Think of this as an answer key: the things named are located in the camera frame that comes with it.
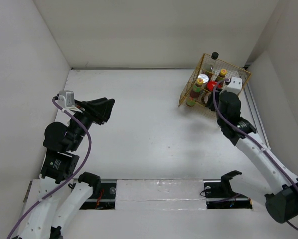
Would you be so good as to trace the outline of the green label sauce bottle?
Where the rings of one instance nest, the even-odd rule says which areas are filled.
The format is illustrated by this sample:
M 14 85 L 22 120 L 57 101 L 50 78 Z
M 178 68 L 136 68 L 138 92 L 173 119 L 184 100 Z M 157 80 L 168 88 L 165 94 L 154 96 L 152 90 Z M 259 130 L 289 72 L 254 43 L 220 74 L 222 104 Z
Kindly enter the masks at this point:
M 201 87 L 204 81 L 202 78 L 197 78 L 195 83 L 192 86 L 192 89 L 189 93 L 189 96 L 186 99 L 186 104 L 190 107 L 193 107 L 196 103 L 197 98 L 200 95 Z

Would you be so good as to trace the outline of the red lid sauce jar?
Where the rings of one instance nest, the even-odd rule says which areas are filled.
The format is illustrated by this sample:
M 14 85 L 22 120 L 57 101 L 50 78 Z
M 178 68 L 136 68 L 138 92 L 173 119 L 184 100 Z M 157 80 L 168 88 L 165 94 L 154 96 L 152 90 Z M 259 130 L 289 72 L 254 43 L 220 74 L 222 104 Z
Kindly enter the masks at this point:
M 212 91 L 213 91 L 213 88 L 216 86 L 217 82 L 216 81 L 209 81 L 207 84 L 206 84 L 206 91 L 205 93 L 202 95 L 201 97 L 201 101 L 204 103 L 204 104 L 207 104 L 208 102 L 208 99 L 209 99 L 209 96 L 211 95 Z

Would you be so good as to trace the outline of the silver cap blue shaker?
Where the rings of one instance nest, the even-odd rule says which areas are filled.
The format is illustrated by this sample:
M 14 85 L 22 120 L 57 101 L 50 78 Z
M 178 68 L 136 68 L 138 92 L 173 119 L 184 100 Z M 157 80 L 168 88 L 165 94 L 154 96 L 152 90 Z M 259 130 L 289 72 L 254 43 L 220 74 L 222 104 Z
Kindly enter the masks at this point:
M 209 81 L 209 77 L 206 74 L 199 74 L 197 77 L 198 84 L 206 84 Z

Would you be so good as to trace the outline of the yellow cap green sauce bottle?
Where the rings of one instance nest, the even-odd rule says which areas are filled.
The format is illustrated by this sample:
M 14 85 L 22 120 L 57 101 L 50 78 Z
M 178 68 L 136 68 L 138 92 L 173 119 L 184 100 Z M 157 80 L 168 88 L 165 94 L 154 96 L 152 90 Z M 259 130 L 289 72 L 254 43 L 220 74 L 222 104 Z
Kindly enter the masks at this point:
M 216 82 L 220 82 L 222 80 L 222 82 L 219 83 L 218 88 L 222 88 L 223 87 L 226 74 L 227 74 L 227 70 L 225 68 L 222 68 L 219 71 L 219 74 L 218 74 L 218 76 L 217 76 L 217 78 L 216 78 L 215 81 Z

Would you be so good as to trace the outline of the dark soy sauce bottle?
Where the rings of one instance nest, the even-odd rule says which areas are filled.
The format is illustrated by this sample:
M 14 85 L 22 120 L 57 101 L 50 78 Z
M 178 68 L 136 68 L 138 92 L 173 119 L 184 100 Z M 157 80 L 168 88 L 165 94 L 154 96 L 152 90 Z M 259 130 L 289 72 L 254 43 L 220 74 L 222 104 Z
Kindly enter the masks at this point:
M 204 66 L 204 74 L 208 76 L 209 80 L 211 80 L 213 76 L 213 68 L 216 63 L 216 60 L 218 59 L 218 56 L 218 52 L 213 52 L 210 60 Z

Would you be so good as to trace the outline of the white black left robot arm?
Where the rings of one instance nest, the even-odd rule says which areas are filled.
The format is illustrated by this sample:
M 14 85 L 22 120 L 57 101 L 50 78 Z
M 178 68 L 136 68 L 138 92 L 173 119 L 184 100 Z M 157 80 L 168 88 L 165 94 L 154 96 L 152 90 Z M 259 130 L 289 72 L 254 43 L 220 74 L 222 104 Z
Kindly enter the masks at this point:
M 87 199 L 100 201 L 104 195 L 98 175 L 79 171 L 91 153 L 89 129 L 108 122 L 114 99 L 70 100 L 52 98 L 53 104 L 70 117 L 68 125 L 51 123 L 43 142 L 47 149 L 40 172 L 37 201 L 19 218 L 9 239 L 61 239 L 70 221 Z

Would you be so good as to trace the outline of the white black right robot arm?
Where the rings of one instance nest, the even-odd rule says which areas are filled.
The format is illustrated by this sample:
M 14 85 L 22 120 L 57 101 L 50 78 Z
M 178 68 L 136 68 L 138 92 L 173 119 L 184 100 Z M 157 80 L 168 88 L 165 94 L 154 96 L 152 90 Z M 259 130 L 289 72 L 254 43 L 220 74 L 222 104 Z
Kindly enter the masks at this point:
M 274 156 L 256 129 L 240 116 L 241 101 L 237 94 L 214 90 L 207 107 L 216 112 L 223 135 L 244 153 L 266 181 L 265 184 L 253 182 L 234 170 L 221 177 L 221 193 L 225 196 L 239 193 L 259 202 L 280 224 L 298 216 L 298 176 Z

